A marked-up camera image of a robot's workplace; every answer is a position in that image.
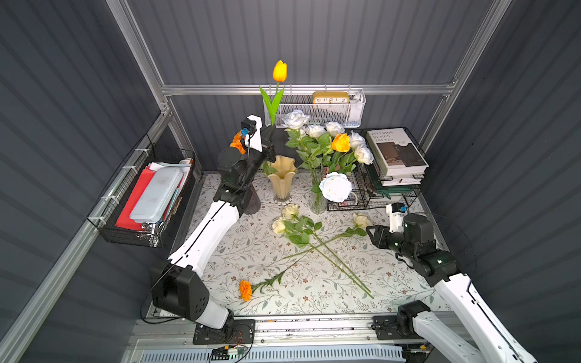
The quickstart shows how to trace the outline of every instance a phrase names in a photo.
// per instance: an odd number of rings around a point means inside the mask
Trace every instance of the corrugated metal wall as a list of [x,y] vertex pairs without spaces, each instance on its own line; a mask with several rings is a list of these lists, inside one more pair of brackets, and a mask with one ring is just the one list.
[[581,3],[514,1],[428,152],[426,199],[539,362],[581,347]]
[[450,82],[490,1],[130,0],[166,84]]
[[[217,169],[218,153],[230,145],[240,129],[240,121],[247,115],[255,114],[265,120],[260,96],[173,96],[172,99],[205,170]],[[419,139],[441,99],[432,95],[368,96],[361,125],[406,126]],[[284,129],[277,129],[277,153],[299,161],[296,151],[285,146],[287,140]]]
[[[104,1],[0,2],[0,64],[4,336],[159,109]],[[113,361],[154,259],[95,242],[22,361]]]

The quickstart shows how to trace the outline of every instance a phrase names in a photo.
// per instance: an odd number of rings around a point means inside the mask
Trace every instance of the clock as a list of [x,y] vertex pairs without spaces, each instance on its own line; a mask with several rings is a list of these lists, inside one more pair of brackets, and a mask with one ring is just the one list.
[[318,91],[313,93],[313,103],[349,103],[347,92]]

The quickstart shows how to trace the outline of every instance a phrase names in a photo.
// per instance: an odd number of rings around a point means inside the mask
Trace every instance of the cream rose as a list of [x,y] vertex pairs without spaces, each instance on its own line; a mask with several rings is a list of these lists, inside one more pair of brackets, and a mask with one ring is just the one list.
[[309,118],[310,116],[305,115],[301,110],[294,110],[282,118],[282,125],[293,130],[298,130],[309,121]]
[[312,137],[313,139],[318,138],[322,134],[326,133],[327,131],[321,125],[308,125],[307,126],[307,135]]
[[339,134],[345,133],[345,127],[341,126],[341,124],[331,121],[330,123],[325,124],[325,128],[331,134],[332,137],[335,137]]
[[353,150],[357,149],[359,146],[365,146],[365,138],[359,135],[357,132],[351,131],[349,140],[351,141],[351,148]]
[[353,186],[347,179],[347,175],[334,171],[327,174],[325,179],[319,184],[319,188],[323,192],[323,197],[339,203],[347,199]]
[[371,221],[365,214],[353,214],[353,222],[355,223],[355,227],[366,229],[367,226],[371,225]]
[[278,233],[278,234],[284,233],[286,231],[285,222],[282,219],[282,217],[279,217],[279,219],[277,219],[276,221],[273,222],[272,230],[274,231],[274,233]]
[[289,204],[282,211],[282,218],[286,220],[291,220],[295,215],[299,215],[299,207],[296,204]]
[[357,149],[355,149],[354,154],[355,159],[357,159],[357,161],[359,161],[361,164],[369,165],[373,163],[373,153],[367,146],[359,146]]

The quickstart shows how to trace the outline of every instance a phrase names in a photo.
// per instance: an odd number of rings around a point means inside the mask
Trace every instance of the black wire basket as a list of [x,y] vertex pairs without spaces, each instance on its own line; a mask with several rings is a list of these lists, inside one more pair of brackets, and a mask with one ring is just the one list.
[[150,163],[172,163],[177,164],[180,160],[191,158],[195,163],[194,152],[190,150],[183,150],[171,146],[150,144],[146,149],[142,150],[141,155],[129,167],[130,171],[119,183],[116,191],[106,197],[107,203],[105,208],[100,213],[99,217],[89,217],[89,221],[99,229],[101,236],[111,243],[122,243],[125,245],[136,245],[163,248],[164,242],[172,242],[178,232],[178,229],[183,219],[188,199],[192,194],[193,186],[195,184],[192,171],[195,164],[191,164],[188,179],[180,191],[180,195],[169,211],[166,219],[157,224],[149,231],[133,231],[117,227],[115,224],[119,218],[127,200],[131,196],[131,192],[135,187],[141,172]]
[[[384,129],[386,128],[366,128],[354,131],[365,137],[367,131]],[[403,127],[403,129],[419,153],[425,157],[425,152],[420,148],[410,130],[406,127]],[[383,186],[381,184],[382,181],[393,180],[393,177],[383,176],[377,163],[372,163],[371,165],[358,164],[347,178],[353,185],[353,193],[357,195],[357,203],[355,203],[355,196],[351,194],[344,202],[329,202],[327,204],[328,211],[385,208],[386,204],[394,202],[403,202],[410,207],[421,193],[421,184]]]

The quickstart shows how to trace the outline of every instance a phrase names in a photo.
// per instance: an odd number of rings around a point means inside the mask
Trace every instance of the yellow vase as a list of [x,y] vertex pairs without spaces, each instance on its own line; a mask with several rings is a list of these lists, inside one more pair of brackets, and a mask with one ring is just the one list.
[[274,189],[274,202],[279,206],[284,206],[292,200],[291,183],[296,174],[295,160],[277,155],[276,162],[269,165],[277,170],[276,173],[268,175]]

